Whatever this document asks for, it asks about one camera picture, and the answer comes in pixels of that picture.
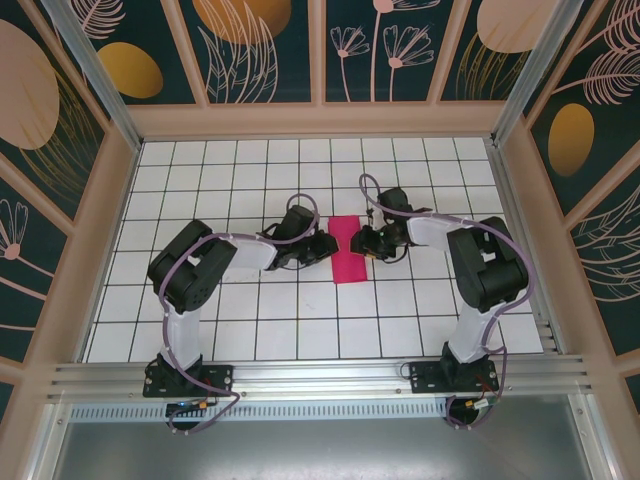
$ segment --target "white tile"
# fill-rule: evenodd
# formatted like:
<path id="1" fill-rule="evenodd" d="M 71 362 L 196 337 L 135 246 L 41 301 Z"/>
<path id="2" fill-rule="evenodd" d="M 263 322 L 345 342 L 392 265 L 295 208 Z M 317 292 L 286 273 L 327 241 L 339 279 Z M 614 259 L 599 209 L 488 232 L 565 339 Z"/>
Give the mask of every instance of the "white tile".
<path id="1" fill-rule="evenodd" d="M 431 185 L 427 162 L 400 162 L 397 166 L 398 179 L 402 188 Z"/>
<path id="2" fill-rule="evenodd" d="M 205 165 L 202 168 L 199 190 L 230 190 L 233 165 Z"/>
<path id="3" fill-rule="evenodd" d="M 287 201 L 297 193 L 297 190 L 267 190 L 264 199 L 264 216 L 277 218 L 276 221 L 279 223 L 285 213 L 287 213 Z"/>
<path id="4" fill-rule="evenodd" d="M 500 328 L 504 336 L 507 352 L 514 353 L 542 353 L 542 343 L 536 322 L 531 314 L 502 315 Z"/>
<path id="5" fill-rule="evenodd" d="M 457 325 L 458 318 L 455 316 L 420 317 L 420 331 L 425 356 L 442 355 L 444 342 L 449 341 Z"/>
<path id="6" fill-rule="evenodd" d="M 204 163 L 224 164 L 234 163 L 236 159 L 236 142 L 235 140 L 221 140 L 207 142 L 207 148 L 204 154 Z"/>
<path id="7" fill-rule="evenodd" d="M 295 320 L 258 322 L 256 360 L 295 360 L 296 329 Z"/>
<path id="8" fill-rule="evenodd" d="M 502 213 L 502 204 L 496 187 L 468 187 L 473 213 Z"/>
<path id="9" fill-rule="evenodd" d="M 142 295 L 142 305 L 140 305 L 139 322 L 160 322 L 162 321 L 163 310 L 160 305 L 158 296 L 153 293 L 153 287 L 147 285 L 144 287 Z"/>
<path id="10" fill-rule="evenodd" d="M 231 218 L 262 218 L 264 192 L 261 190 L 236 190 L 231 193 Z"/>
<path id="11" fill-rule="evenodd" d="M 333 191 L 334 215 L 363 215 L 367 203 L 359 188 L 341 188 Z"/>
<path id="12" fill-rule="evenodd" d="M 390 138 L 363 138 L 365 162 L 393 162 L 393 144 Z"/>
<path id="13" fill-rule="evenodd" d="M 256 323 L 218 322 L 215 361 L 253 360 L 256 344 Z"/>
<path id="14" fill-rule="evenodd" d="M 394 138 L 396 160 L 426 160 L 421 138 Z"/>
<path id="15" fill-rule="evenodd" d="M 116 252 L 109 284 L 144 285 L 149 260 L 149 252 Z"/>
<path id="16" fill-rule="evenodd" d="M 428 160 L 457 160 L 453 138 L 425 138 L 424 148 Z"/>
<path id="17" fill-rule="evenodd" d="M 335 318 L 336 286 L 333 283 L 301 283 L 298 288 L 299 318 Z"/>
<path id="18" fill-rule="evenodd" d="M 306 193 L 313 197 L 318 204 L 318 213 L 320 213 L 321 217 L 331 217 L 333 215 L 333 195 L 331 193 L 331 189 L 316 188 L 313 190 L 305 190 L 301 188 L 300 193 Z M 307 207 L 309 210 L 312 209 L 312 205 L 309 200 L 301 198 L 298 201 L 300 205 Z"/>
<path id="19" fill-rule="evenodd" d="M 310 267 L 303 268 L 298 274 L 301 282 L 332 282 L 333 269 L 331 268 L 331 260 L 326 259 Z"/>
<path id="20" fill-rule="evenodd" d="M 456 304 L 453 300 L 449 280 L 416 280 L 414 284 L 420 316 L 454 315 L 456 313 Z"/>
<path id="21" fill-rule="evenodd" d="M 167 185 L 169 167 L 140 167 L 133 184 L 134 192 L 161 192 Z"/>
<path id="22" fill-rule="evenodd" d="M 127 362 L 135 323 L 99 323 L 93 335 L 89 362 Z"/>
<path id="23" fill-rule="evenodd" d="M 434 187 L 464 185 L 458 162 L 432 162 L 429 171 Z"/>
<path id="24" fill-rule="evenodd" d="M 396 249 L 396 259 L 400 258 L 403 251 L 404 247 Z M 408 257 L 392 264 L 373 262 L 373 269 L 376 280 L 411 280 L 411 265 Z"/>
<path id="25" fill-rule="evenodd" d="M 204 160 L 205 142 L 177 142 L 171 165 L 200 165 Z"/>
<path id="26" fill-rule="evenodd" d="M 106 287 L 99 322 L 135 322 L 142 301 L 142 285 Z"/>
<path id="27" fill-rule="evenodd" d="M 298 164 L 269 164 L 267 188 L 298 188 Z"/>
<path id="28" fill-rule="evenodd" d="M 330 163 L 303 163 L 300 165 L 300 187 L 331 188 Z"/>
<path id="29" fill-rule="evenodd" d="M 380 343 L 383 357 L 421 357 L 418 318 L 381 318 Z"/>
<path id="30" fill-rule="evenodd" d="M 455 141 L 460 160 L 485 160 L 488 158 L 482 138 L 456 138 Z"/>
<path id="31" fill-rule="evenodd" d="M 178 220 L 193 218 L 196 209 L 198 192 L 167 192 L 162 203 L 160 218 L 163 220 Z"/>
<path id="32" fill-rule="evenodd" d="M 231 192 L 198 192 L 196 218 L 227 218 L 230 198 Z"/>
<path id="33" fill-rule="evenodd" d="M 296 318 L 298 286 L 295 283 L 264 283 L 260 285 L 258 318 L 273 320 Z"/>
<path id="34" fill-rule="evenodd" d="M 412 316 L 416 314 L 416 300 L 411 280 L 376 282 L 378 315 L 381 317 Z"/>
<path id="35" fill-rule="evenodd" d="M 338 289 L 338 316 L 375 317 L 376 292 L 373 282 L 343 283 Z"/>
<path id="36" fill-rule="evenodd" d="M 167 182 L 167 191 L 198 190 L 201 170 L 202 167 L 199 165 L 171 167 L 169 181 Z"/>
<path id="37" fill-rule="evenodd" d="M 301 162 L 331 161 L 331 143 L 327 138 L 300 140 Z"/>
<path id="38" fill-rule="evenodd" d="M 118 250 L 151 250 L 156 234 L 155 220 L 130 220 L 122 222 Z"/>
<path id="39" fill-rule="evenodd" d="M 210 362 L 213 360 L 213 345 L 216 341 L 216 322 L 200 322 L 200 336 L 198 346 L 202 353 L 202 360 Z"/>
<path id="40" fill-rule="evenodd" d="M 432 247 L 409 249 L 413 278 L 449 278 L 444 252 Z"/>
<path id="41" fill-rule="evenodd" d="M 240 140 L 236 152 L 236 163 L 266 163 L 266 140 Z"/>
<path id="42" fill-rule="evenodd" d="M 380 357 L 380 338 L 376 318 L 340 320 L 340 358 Z"/>
<path id="43" fill-rule="evenodd" d="M 201 319 L 204 321 L 218 319 L 218 306 L 220 304 L 220 285 L 213 291 L 209 300 L 202 306 Z"/>
<path id="44" fill-rule="evenodd" d="M 338 322 L 300 320 L 298 358 L 301 360 L 338 358 Z"/>
<path id="45" fill-rule="evenodd" d="M 409 198 L 409 203 L 414 209 L 431 208 L 435 209 L 436 202 L 433 197 L 433 189 L 431 187 L 410 187 L 403 188 L 404 193 Z"/>
<path id="46" fill-rule="evenodd" d="M 333 187 L 358 187 L 358 178 L 364 172 L 362 162 L 334 163 L 332 166 Z"/>
<path id="47" fill-rule="evenodd" d="M 365 162 L 364 171 L 372 175 L 382 188 L 398 186 L 395 162 Z"/>
<path id="48" fill-rule="evenodd" d="M 471 213 L 464 187 L 434 187 L 433 191 L 436 195 L 436 210 L 439 213 Z"/>
<path id="49" fill-rule="evenodd" d="M 269 140 L 269 163 L 297 163 L 298 140 Z"/>
<path id="50" fill-rule="evenodd" d="M 133 337 L 130 362 L 150 362 L 162 347 L 162 323 L 139 323 Z"/>
<path id="51" fill-rule="evenodd" d="M 225 284 L 220 289 L 219 320 L 250 320 L 258 318 L 258 285 Z"/>
<path id="52" fill-rule="evenodd" d="M 233 188 L 263 190 L 266 170 L 266 165 L 236 165 Z"/>
<path id="53" fill-rule="evenodd" d="M 334 138 L 331 140 L 333 162 L 361 162 L 362 145 L 359 138 Z"/>
<path id="54" fill-rule="evenodd" d="M 127 208 L 127 220 L 157 220 L 164 193 L 132 193 Z"/>
<path id="55" fill-rule="evenodd" d="M 467 185 L 495 185 L 491 165 L 489 162 L 466 161 L 460 162 L 464 183 Z"/>
<path id="56" fill-rule="evenodd" d="M 145 142 L 140 165 L 170 165 L 174 142 Z"/>

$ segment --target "fern drawing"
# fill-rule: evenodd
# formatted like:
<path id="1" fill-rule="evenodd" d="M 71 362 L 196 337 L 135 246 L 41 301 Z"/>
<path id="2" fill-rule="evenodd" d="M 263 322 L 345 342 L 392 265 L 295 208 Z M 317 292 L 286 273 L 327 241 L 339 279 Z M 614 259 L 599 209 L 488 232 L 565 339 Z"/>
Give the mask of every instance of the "fern drawing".
<path id="1" fill-rule="evenodd" d="M 71 0 L 82 31 L 94 40 L 106 40 L 115 32 L 126 15 L 122 6 L 122 0 Z"/>
<path id="2" fill-rule="evenodd" d="M 582 85 L 589 103 L 621 105 L 640 85 L 640 0 L 616 0 L 607 26 L 578 53 L 599 38 L 604 38 L 609 51 L 594 60 L 584 79 L 563 85 L 552 95 Z"/>
<path id="3" fill-rule="evenodd" d="M 222 8 L 202 2 L 206 23 L 232 41 L 198 27 L 209 55 L 205 82 L 209 98 L 213 103 L 271 102 L 278 87 L 278 56 L 269 27 L 246 3 L 244 23 L 229 0 L 218 3 Z"/>
<path id="4" fill-rule="evenodd" d="M 617 207 L 577 226 L 574 243 L 594 296 L 601 302 L 640 296 L 639 220 L 640 186 Z"/>

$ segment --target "purple cable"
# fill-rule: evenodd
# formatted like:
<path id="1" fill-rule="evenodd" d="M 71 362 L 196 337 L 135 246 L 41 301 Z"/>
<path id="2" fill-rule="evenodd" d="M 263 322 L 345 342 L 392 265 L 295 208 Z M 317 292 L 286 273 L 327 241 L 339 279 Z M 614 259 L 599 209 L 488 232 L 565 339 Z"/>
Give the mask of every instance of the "purple cable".
<path id="1" fill-rule="evenodd" d="M 498 394 L 497 394 L 497 400 L 500 400 L 500 398 L 502 397 L 502 392 L 504 391 L 504 381 L 505 381 L 505 377 L 507 375 L 507 348 L 503 346 L 503 347 L 500 347 L 500 348 L 498 348 L 496 350 L 490 350 L 487 347 L 487 343 L 489 342 L 489 334 L 491 333 L 491 330 L 493 329 L 493 327 L 495 326 L 496 322 L 498 321 L 498 318 L 500 317 L 500 315 L 502 315 L 503 313 L 505 313 L 505 312 L 507 312 L 507 311 L 509 311 L 509 310 L 511 310 L 511 309 L 523 304 L 524 302 L 529 300 L 529 298 L 533 294 L 533 291 L 535 290 L 535 284 L 538 282 L 538 275 L 536 273 L 536 270 L 535 270 L 533 264 L 531 263 L 531 260 L 522 251 L 522 249 L 518 246 L 518 244 L 516 244 L 507 235 L 505 235 L 504 233 L 500 232 L 499 230 L 496 230 L 493 227 L 490 227 L 489 225 L 485 225 L 484 223 L 474 222 L 473 220 L 468 220 L 466 218 L 459 218 L 459 217 L 454 217 L 452 215 L 445 215 L 445 214 L 436 213 L 436 212 L 401 212 L 399 210 L 393 210 L 391 208 L 385 207 L 384 205 L 380 205 L 380 203 L 378 203 L 373 198 L 371 198 L 371 196 L 367 193 L 367 186 L 366 186 L 366 180 L 367 179 L 369 179 L 369 180 L 371 180 L 373 182 L 373 186 L 376 188 L 378 193 L 380 193 L 380 184 L 378 183 L 378 181 L 372 175 L 369 175 L 368 173 L 363 173 L 362 175 L 360 175 L 360 178 L 358 179 L 358 185 L 360 186 L 360 191 L 362 192 L 362 194 L 365 196 L 365 198 L 374 207 L 379 208 L 383 212 L 391 213 L 393 215 L 398 215 L 398 216 L 401 216 L 401 217 L 436 218 L 436 219 L 439 219 L 439 220 L 444 220 L 444 221 L 449 222 L 449 223 L 460 224 L 460 225 L 469 225 L 469 226 L 472 226 L 472 227 L 480 228 L 480 229 L 484 230 L 485 232 L 489 232 L 489 233 L 495 235 L 500 240 L 502 240 L 504 243 L 506 243 L 511 249 L 513 249 L 514 252 L 516 252 L 516 254 L 520 257 L 520 259 L 524 263 L 524 266 L 527 269 L 527 273 L 529 274 L 529 285 L 527 285 L 527 290 L 526 290 L 524 296 L 522 298 L 520 298 L 519 300 L 516 300 L 513 303 L 505 304 L 502 307 L 498 308 L 494 312 L 493 316 L 491 317 L 491 320 L 489 320 L 489 323 L 487 324 L 487 328 L 485 328 L 485 331 L 482 334 L 482 348 L 484 348 L 484 350 L 489 354 L 495 355 L 495 354 L 502 353 L 502 355 L 503 355 L 503 357 L 502 357 L 502 373 L 500 375 L 500 380 L 501 380 L 500 381 L 500 388 L 499 388 Z M 449 425 L 451 425 L 452 427 L 464 426 L 464 427 L 466 427 L 468 429 L 471 429 L 471 426 L 465 425 L 462 422 L 460 422 L 460 421 L 456 420 L 455 418 L 451 417 L 449 412 L 451 410 L 451 404 L 453 403 L 453 401 L 455 399 L 456 399 L 455 395 L 452 396 L 452 397 L 449 397 L 447 399 L 447 404 L 446 404 L 446 408 L 445 408 L 445 413 L 446 413 L 445 420 L 446 420 L 446 422 Z M 491 413 L 492 410 L 493 410 L 493 407 L 484 415 L 484 417 L 482 417 L 480 420 L 475 422 L 475 426 L 476 427 L 480 426 L 484 422 L 486 422 L 487 419 L 489 418 L 490 413 Z"/>
<path id="2" fill-rule="evenodd" d="M 296 193 L 295 195 L 292 195 L 291 198 L 289 198 L 289 200 L 287 201 L 287 208 L 291 204 L 291 201 L 294 198 L 306 198 L 313 205 L 313 220 L 311 221 L 311 225 L 309 226 L 309 228 L 305 232 L 303 232 L 300 235 L 298 235 L 297 237 L 291 238 L 289 240 L 273 240 L 273 239 L 261 237 L 261 236 L 259 236 L 257 234 L 256 235 L 249 235 L 249 234 L 245 234 L 245 233 L 237 233 L 237 234 L 212 233 L 210 235 L 202 237 L 195 244 L 193 244 L 191 247 L 189 247 L 187 249 L 187 251 L 184 252 L 180 256 L 180 258 L 178 258 L 176 263 L 173 264 L 173 266 L 169 269 L 169 271 L 167 272 L 167 275 L 164 277 L 164 280 L 160 284 L 160 290 L 158 291 L 158 298 L 160 299 L 160 304 L 162 305 L 162 309 L 164 310 L 164 316 L 163 316 L 163 319 L 162 319 L 162 339 L 163 339 L 163 342 L 164 342 L 165 349 L 167 350 L 167 354 L 169 355 L 169 358 L 171 359 L 171 363 L 173 364 L 174 368 L 180 373 L 180 375 L 182 375 L 189 382 L 191 382 L 192 384 L 194 384 L 194 385 L 196 385 L 196 386 L 198 386 L 200 388 L 205 389 L 207 392 L 215 393 L 215 394 L 226 396 L 226 397 L 228 397 L 228 396 L 234 397 L 234 399 L 231 401 L 231 403 L 229 403 L 226 407 L 224 407 L 222 410 L 220 410 L 220 412 L 218 412 L 213 418 L 211 418 L 210 420 L 207 420 L 206 422 L 199 423 L 198 425 L 196 425 L 195 427 L 193 427 L 190 430 L 178 430 L 173 425 L 173 419 L 175 418 L 175 415 L 177 413 L 179 413 L 179 412 L 175 412 L 173 415 L 171 415 L 171 417 L 169 417 L 169 427 L 172 429 L 174 434 L 178 433 L 178 432 L 181 432 L 183 435 L 189 435 L 190 433 L 201 432 L 202 430 L 210 427 L 220 417 L 222 417 L 222 415 L 224 415 L 236 403 L 238 403 L 238 401 L 240 401 L 240 395 L 238 393 L 236 393 L 236 392 L 223 390 L 221 388 L 216 388 L 216 387 L 213 387 L 211 385 L 207 385 L 206 383 L 203 383 L 203 382 L 199 381 L 198 379 L 196 379 L 196 378 L 192 377 L 191 375 L 189 375 L 180 366 L 180 364 L 178 363 L 178 360 L 176 359 L 175 355 L 173 354 L 173 350 L 171 349 L 171 344 L 169 343 L 169 322 L 168 322 L 168 319 L 169 319 L 170 309 L 169 309 L 169 303 L 167 302 L 167 299 L 164 296 L 164 294 L 165 294 L 165 292 L 167 290 L 167 285 L 171 281 L 171 278 L 176 273 L 178 268 L 180 268 L 180 266 L 184 262 L 187 261 L 187 259 L 189 258 L 189 255 L 191 255 L 198 248 L 200 248 L 202 245 L 204 245 L 205 243 L 207 243 L 207 242 L 209 242 L 211 240 L 214 240 L 214 239 L 232 240 L 233 238 L 238 238 L 238 239 L 241 239 L 241 240 L 255 240 L 255 241 L 258 241 L 258 242 L 269 243 L 271 245 L 289 245 L 291 243 L 295 243 L 298 240 L 302 240 L 303 238 L 305 238 L 309 233 L 311 233 L 313 231 L 313 229 L 318 224 L 318 220 L 320 219 L 320 215 L 318 213 L 318 204 L 316 203 L 316 201 L 311 196 L 307 195 L 306 193 Z"/>

